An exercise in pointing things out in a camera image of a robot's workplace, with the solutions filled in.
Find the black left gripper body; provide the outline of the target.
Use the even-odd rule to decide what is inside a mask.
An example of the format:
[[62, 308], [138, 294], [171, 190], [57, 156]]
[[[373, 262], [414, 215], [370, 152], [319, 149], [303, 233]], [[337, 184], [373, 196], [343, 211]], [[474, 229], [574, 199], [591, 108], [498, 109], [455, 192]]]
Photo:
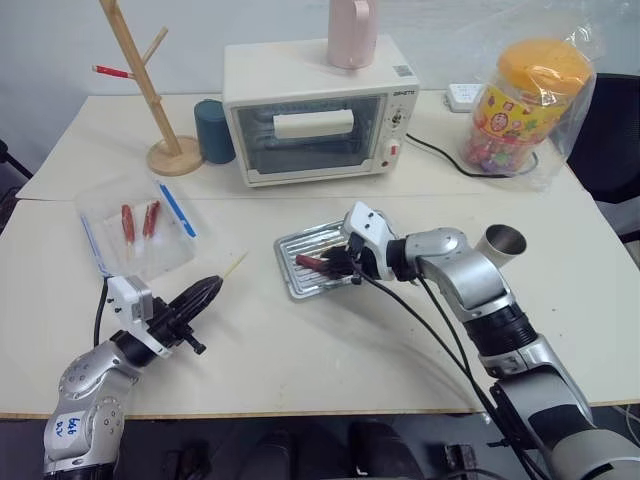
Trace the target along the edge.
[[206, 350], [206, 346], [194, 337], [194, 330], [187, 325], [175, 322], [175, 313], [160, 297], [153, 298], [152, 318], [147, 321], [147, 332], [166, 348], [172, 348], [186, 341], [197, 355]]

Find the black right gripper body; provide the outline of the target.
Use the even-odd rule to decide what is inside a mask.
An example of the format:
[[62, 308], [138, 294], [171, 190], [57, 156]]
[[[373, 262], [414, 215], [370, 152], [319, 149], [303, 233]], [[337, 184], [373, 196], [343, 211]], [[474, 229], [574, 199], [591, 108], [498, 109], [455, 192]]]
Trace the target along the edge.
[[376, 277], [376, 257], [373, 251], [365, 246], [365, 240], [356, 233], [349, 236], [347, 254], [352, 261], [355, 274]]

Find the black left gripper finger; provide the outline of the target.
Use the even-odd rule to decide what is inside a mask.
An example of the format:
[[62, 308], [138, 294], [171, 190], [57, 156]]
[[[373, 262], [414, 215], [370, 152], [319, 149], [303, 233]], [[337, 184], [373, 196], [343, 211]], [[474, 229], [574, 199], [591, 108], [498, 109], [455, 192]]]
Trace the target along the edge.
[[187, 325], [216, 298], [222, 280], [199, 280], [175, 298], [175, 322]]
[[221, 276], [203, 278], [172, 300], [169, 307], [175, 314], [199, 314], [216, 298], [221, 287]]

